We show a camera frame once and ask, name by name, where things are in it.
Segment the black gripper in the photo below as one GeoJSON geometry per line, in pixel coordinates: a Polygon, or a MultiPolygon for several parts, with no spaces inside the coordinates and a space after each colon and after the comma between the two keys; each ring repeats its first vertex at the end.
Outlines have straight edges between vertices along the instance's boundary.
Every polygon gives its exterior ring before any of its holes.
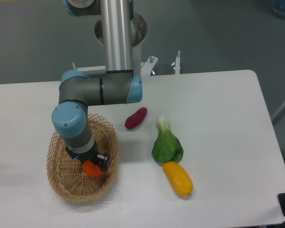
{"type": "Polygon", "coordinates": [[[85,153],[74,153],[69,149],[68,146],[65,147],[65,150],[71,159],[77,159],[81,163],[84,163],[85,161],[91,161],[93,164],[98,165],[104,171],[108,170],[110,167],[110,156],[99,154],[98,145],[94,145],[85,153]]]}

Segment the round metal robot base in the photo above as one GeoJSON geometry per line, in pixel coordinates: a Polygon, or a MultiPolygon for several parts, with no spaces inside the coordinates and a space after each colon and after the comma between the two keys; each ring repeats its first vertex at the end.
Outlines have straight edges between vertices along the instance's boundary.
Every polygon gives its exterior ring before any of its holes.
{"type": "MultiPolygon", "coordinates": [[[[147,35],[147,23],[145,19],[138,13],[134,12],[133,17],[130,20],[132,47],[135,47],[142,43],[147,35]]],[[[103,45],[103,32],[102,32],[102,20],[99,18],[95,25],[95,36],[98,41],[103,45]]]]}

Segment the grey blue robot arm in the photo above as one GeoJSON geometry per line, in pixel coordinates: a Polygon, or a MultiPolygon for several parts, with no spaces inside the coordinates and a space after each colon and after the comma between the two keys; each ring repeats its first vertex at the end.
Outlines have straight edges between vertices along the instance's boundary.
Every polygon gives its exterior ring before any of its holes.
{"type": "Polygon", "coordinates": [[[111,158],[101,155],[87,120],[92,105],[138,103],[143,97],[142,79],[134,72],[133,42],[138,36],[131,0],[66,0],[73,16],[100,15],[105,51],[105,72],[90,78],[73,68],[60,80],[58,106],[52,123],[73,159],[89,161],[108,170],[111,158]]]}

